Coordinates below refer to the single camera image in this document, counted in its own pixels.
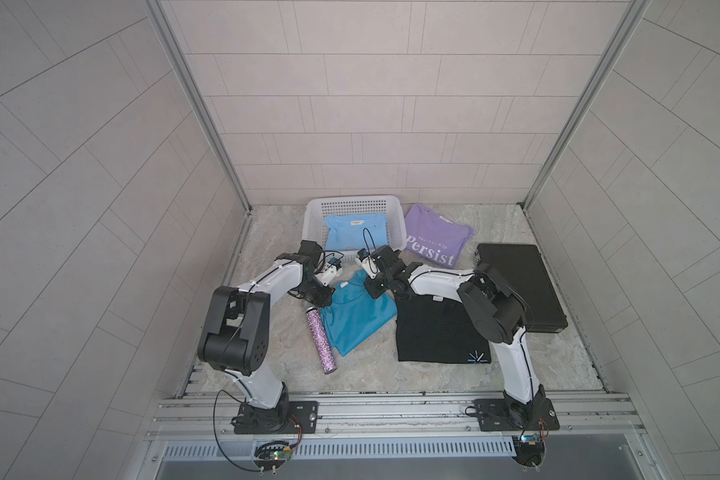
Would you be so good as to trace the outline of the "light blue t-shirt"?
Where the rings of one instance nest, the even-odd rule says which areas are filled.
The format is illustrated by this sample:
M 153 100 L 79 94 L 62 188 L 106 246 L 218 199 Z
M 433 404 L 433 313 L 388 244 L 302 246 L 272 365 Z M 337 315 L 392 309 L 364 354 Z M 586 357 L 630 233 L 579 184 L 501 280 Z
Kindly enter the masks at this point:
M 328 250 L 359 251 L 387 244 L 387 215 L 384 213 L 329 215 L 324 224 L 328 228 Z

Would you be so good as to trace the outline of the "teal t-shirt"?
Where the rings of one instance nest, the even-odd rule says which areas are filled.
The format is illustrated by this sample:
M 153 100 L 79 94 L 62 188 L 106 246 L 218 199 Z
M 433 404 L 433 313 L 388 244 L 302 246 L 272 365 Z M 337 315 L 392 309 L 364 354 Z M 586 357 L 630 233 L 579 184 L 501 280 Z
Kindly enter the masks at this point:
M 330 345 L 341 356 L 367 340 L 397 315 L 394 300 L 383 293 L 374 299 L 364 285 L 367 273 L 360 269 L 348 281 L 340 282 L 331 304 L 321 309 L 321 317 Z

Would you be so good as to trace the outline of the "purple Persist t-shirt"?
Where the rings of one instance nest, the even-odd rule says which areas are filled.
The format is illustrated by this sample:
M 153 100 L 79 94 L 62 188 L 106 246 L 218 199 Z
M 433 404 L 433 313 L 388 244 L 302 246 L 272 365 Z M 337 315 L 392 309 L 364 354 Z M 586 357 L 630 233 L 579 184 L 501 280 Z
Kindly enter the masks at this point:
M 404 217 L 406 249 L 439 266 L 454 269 L 473 236 L 468 225 L 454 223 L 440 213 L 414 204 Z

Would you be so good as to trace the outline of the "black t-shirt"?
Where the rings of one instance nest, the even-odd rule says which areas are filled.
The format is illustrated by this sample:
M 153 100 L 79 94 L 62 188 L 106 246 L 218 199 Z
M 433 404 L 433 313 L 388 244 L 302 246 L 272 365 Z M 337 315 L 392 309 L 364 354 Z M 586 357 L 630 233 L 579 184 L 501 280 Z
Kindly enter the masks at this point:
M 396 298 L 399 362 L 490 364 L 490 343 L 475 329 L 464 306 L 432 295 Z

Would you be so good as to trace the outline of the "white plastic laundry basket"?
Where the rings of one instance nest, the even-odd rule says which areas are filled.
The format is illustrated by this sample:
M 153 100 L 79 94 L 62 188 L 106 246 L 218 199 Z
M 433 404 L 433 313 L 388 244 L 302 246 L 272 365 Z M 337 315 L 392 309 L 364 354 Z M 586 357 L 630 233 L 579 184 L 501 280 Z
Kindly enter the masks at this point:
M 407 230 L 400 201 L 391 195 L 332 197 L 307 204 L 302 239 L 353 262 L 360 249 L 387 245 L 402 250 Z

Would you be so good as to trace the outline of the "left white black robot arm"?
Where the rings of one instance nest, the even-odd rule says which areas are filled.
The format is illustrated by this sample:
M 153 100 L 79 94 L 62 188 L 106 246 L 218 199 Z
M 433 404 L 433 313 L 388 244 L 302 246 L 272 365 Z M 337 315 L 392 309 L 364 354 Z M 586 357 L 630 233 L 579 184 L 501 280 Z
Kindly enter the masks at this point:
M 231 421 L 238 435 L 316 430 L 318 403 L 291 401 L 266 355 L 271 309 L 282 297 L 295 294 L 316 307 L 331 303 L 334 288 L 317 276 L 322 257 L 318 243 L 303 240 L 296 253 L 279 255 L 266 272 L 212 294 L 197 356 L 235 380 L 244 394 Z

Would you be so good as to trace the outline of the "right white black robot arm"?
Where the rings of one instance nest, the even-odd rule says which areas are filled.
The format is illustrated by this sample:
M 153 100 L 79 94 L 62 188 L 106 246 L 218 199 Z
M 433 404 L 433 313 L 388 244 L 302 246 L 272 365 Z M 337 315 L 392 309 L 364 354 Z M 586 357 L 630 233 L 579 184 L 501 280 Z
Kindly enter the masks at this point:
M 435 296 L 461 303 L 477 333 L 494 346 L 504 379 L 503 399 L 476 399 L 465 408 L 483 431 L 521 432 L 527 441 L 535 432 L 560 428 L 557 413 L 538 380 L 525 339 L 528 303 L 488 265 L 472 270 L 435 268 L 405 263 L 400 252 L 382 246 L 360 250 L 356 263 L 367 274 L 365 286 L 377 298 L 386 291 L 395 296 Z

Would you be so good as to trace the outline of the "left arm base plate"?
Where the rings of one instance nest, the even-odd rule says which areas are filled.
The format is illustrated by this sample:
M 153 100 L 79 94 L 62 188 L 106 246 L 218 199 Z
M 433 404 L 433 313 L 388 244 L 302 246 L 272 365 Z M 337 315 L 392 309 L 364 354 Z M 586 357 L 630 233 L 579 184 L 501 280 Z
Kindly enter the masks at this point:
M 241 434 L 295 434 L 299 428 L 304 434 L 316 431 L 319 403 L 294 401 L 263 409 L 243 404 L 231 424 L 234 433 Z

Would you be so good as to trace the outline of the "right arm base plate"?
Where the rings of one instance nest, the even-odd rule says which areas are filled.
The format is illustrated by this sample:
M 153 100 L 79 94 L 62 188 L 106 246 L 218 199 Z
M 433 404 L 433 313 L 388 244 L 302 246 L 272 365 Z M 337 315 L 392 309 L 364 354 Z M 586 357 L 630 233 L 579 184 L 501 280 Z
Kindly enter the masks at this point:
M 522 404 L 511 397 L 477 399 L 464 413 L 475 418 L 483 432 L 488 431 L 557 431 L 560 423 L 550 399 L 540 397 Z

